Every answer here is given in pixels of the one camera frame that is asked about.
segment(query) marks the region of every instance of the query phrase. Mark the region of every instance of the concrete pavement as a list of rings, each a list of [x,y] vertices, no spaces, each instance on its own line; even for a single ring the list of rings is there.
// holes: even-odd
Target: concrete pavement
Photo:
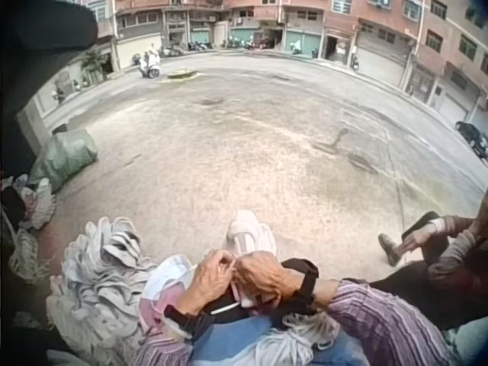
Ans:
[[[66,110],[100,152],[59,192],[43,255],[60,258],[88,220],[125,216],[157,260],[196,262],[248,208],[270,224],[280,259],[373,280],[392,271],[378,233],[399,239],[427,210],[474,215],[488,185],[454,129],[369,82],[239,53],[175,59],[162,72],[183,68],[200,75],[127,73]]]

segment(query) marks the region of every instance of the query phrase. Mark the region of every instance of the tree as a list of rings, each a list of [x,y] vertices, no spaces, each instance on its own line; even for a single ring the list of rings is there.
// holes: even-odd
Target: tree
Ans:
[[[82,59],[82,69],[88,72],[99,72],[105,79],[103,65],[107,62],[107,55],[102,55],[99,50],[89,50]]]

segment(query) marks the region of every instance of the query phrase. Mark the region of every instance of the black car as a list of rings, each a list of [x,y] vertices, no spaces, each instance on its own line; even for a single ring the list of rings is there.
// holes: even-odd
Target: black car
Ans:
[[[456,130],[464,137],[480,159],[488,161],[488,138],[484,133],[481,133],[474,125],[465,122],[457,122]]]

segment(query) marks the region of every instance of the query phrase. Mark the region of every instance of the person's right hand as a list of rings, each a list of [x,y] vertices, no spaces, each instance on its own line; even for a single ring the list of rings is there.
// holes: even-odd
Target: person's right hand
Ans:
[[[270,252],[253,252],[237,259],[234,280],[249,294],[272,294],[279,300],[300,289],[303,275],[284,268]]]
[[[402,242],[402,252],[411,252],[428,242],[435,233],[435,225],[428,223],[424,227],[411,232]]]

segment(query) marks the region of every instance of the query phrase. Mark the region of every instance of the black strap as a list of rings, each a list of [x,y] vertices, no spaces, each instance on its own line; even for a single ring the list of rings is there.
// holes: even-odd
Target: black strap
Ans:
[[[182,314],[172,305],[168,305],[164,311],[165,317],[171,319],[179,328],[191,335],[192,342],[199,339],[207,329],[214,324],[214,317],[206,313],[200,313],[197,316]]]

